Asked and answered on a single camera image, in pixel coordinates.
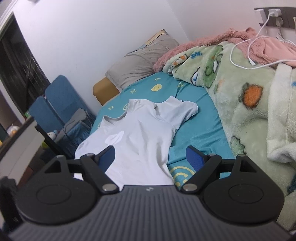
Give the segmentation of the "dark window grille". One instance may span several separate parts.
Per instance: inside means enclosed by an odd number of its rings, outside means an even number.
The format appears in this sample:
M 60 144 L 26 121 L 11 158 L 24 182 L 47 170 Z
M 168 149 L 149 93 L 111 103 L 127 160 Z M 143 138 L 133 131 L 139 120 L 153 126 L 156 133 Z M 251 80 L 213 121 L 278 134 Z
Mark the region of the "dark window grille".
M 21 114 L 25 114 L 50 85 L 14 16 L 1 33 L 1 81 Z

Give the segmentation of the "teal patterned bed sheet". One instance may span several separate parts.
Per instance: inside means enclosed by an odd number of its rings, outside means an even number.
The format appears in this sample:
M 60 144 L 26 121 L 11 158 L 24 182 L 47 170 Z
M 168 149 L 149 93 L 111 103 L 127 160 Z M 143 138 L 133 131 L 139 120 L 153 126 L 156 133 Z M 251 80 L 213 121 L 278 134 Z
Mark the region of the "teal patterned bed sheet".
M 131 84 L 107 102 L 98 112 L 91 131 L 95 132 L 99 128 L 103 116 L 117 118 L 122 115 L 130 99 L 163 102 L 170 96 L 195 102 L 199 108 L 195 116 L 180 126 L 169 149 L 168 169 L 175 185 L 180 188 L 195 174 L 195 170 L 186 159 L 187 146 L 193 146 L 204 154 L 213 153 L 226 159 L 234 158 L 218 111 L 203 87 L 196 87 L 158 72 Z

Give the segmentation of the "yellow headboard cushion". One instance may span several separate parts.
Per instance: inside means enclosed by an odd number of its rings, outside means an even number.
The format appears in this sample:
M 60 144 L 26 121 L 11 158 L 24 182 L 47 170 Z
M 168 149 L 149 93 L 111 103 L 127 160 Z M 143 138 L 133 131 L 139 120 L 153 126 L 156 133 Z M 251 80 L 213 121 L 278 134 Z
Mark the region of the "yellow headboard cushion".
M 119 90 L 107 77 L 102 78 L 93 86 L 93 95 L 102 106 L 118 94 L 120 94 Z

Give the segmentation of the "grey cloth on chair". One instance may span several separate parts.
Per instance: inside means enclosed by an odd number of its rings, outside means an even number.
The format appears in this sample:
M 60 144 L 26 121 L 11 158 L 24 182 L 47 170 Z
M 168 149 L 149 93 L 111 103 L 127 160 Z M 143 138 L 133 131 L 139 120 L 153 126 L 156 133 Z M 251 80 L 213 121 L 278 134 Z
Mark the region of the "grey cloth on chair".
M 77 109 L 73 116 L 71 116 L 70 120 L 64 125 L 62 131 L 67 133 L 71 130 L 75 125 L 77 125 L 80 121 L 83 121 L 87 118 L 88 113 L 82 108 Z

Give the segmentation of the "small plush toy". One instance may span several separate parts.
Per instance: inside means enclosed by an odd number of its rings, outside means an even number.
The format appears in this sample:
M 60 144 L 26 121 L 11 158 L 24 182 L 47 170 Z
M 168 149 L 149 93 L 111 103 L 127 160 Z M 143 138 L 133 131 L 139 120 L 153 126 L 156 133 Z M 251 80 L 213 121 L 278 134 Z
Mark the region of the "small plush toy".
M 47 135 L 54 141 L 58 135 L 58 131 L 54 130 L 54 131 L 48 132 Z

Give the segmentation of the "yellow pillow behind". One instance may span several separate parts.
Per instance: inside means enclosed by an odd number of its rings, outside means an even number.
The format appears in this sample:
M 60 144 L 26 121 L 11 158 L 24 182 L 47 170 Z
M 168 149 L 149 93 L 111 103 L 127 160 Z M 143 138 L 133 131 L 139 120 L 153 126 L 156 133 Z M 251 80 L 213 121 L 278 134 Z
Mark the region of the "yellow pillow behind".
M 135 49 L 135 51 L 140 50 L 140 49 L 143 49 L 144 47 L 150 45 L 154 40 L 156 40 L 161 35 L 168 35 L 168 33 L 166 32 L 165 29 L 162 29 L 162 30 L 158 31 L 150 39 L 148 39 L 143 45 L 141 45 L 140 47 L 138 47 L 137 49 Z

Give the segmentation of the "wall power strip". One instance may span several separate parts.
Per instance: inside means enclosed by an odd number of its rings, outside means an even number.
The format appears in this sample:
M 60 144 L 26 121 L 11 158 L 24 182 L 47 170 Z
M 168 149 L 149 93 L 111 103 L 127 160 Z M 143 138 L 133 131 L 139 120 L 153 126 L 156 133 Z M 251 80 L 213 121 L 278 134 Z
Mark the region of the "wall power strip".
M 266 8 L 255 8 L 255 15 L 257 17 L 257 21 L 260 26 L 263 25 L 263 23 L 267 20 L 269 10 L 270 9 L 279 9 L 280 15 L 275 16 L 271 15 L 271 17 L 268 20 L 268 23 L 266 24 L 267 27 L 277 27 L 276 19 L 280 18 L 282 21 L 278 21 L 279 23 L 282 23 L 282 28 L 287 29 L 295 29 L 295 17 L 296 17 L 296 9 L 295 7 L 266 7 Z

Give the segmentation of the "white black-edged desk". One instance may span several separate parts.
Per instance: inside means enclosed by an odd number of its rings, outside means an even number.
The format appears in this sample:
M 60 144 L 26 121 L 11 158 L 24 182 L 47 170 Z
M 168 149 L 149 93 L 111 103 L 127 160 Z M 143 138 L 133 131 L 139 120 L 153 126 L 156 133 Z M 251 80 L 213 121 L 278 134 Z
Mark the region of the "white black-edged desk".
M 16 183 L 32 174 L 29 164 L 42 142 L 46 142 L 55 155 L 70 158 L 44 132 L 33 117 L 28 118 L 20 129 L 1 146 L 1 178 L 14 179 Z

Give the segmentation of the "white t-shirt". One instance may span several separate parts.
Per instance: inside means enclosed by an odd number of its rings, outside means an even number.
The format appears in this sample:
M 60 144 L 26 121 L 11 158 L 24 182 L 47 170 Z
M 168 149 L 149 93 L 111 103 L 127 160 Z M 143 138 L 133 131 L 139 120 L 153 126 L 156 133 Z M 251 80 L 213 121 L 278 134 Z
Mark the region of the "white t-shirt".
M 105 173 L 119 188 L 172 185 L 167 167 L 171 142 L 181 124 L 197 113 L 196 103 L 173 96 L 161 103 L 131 99 L 120 117 L 103 117 L 99 128 L 78 146 L 75 157 L 114 146 L 115 159 Z

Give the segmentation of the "green cartoon fleece blanket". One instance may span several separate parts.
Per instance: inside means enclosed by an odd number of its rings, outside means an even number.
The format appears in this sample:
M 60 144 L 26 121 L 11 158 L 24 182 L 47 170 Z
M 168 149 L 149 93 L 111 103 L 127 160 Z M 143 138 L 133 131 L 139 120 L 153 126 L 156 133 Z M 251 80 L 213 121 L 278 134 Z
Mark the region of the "green cartoon fleece blanket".
M 222 42 L 170 57 L 162 71 L 206 89 L 233 154 L 250 157 L 283 191 L 285 203 L 277 221 L 286 230 L 292 230 L 295 193 L 289 193 L 288 187 L 295 177 L 295 165 L 267 157 L 268 96 L 275 70 L 252 69 L 240 49 Z

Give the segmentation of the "grey pillow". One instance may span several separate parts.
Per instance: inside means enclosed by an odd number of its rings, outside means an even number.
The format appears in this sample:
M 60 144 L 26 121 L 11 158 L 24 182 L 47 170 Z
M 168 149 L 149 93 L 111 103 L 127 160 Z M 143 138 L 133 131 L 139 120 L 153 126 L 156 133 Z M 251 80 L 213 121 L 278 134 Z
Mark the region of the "grey pillow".
M 162 34 L 149 45 L 126 54 L 107 70 L 105 76 L 122 91 L 136 81 L 154 74 L 154 64 L 158 59 L 178 45 L 175 39 Z

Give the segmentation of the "blue folding chair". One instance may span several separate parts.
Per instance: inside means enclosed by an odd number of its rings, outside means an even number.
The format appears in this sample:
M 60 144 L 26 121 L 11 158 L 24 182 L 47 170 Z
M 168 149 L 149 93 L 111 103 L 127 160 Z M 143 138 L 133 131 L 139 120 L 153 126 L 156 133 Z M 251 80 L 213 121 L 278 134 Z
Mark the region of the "blue folding chair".
M 64 133 L 64 125 L 79 108 L 87 111 L 87 118 Z M 45 93 L 34 101 L 29 108 L 29 114 L 46 134 L 57 130 L 58 135 L 54 142 L 71 154 L 89 136 L 95 121 L 95 115 L 64 75 L 59 75 L 45 89 Z

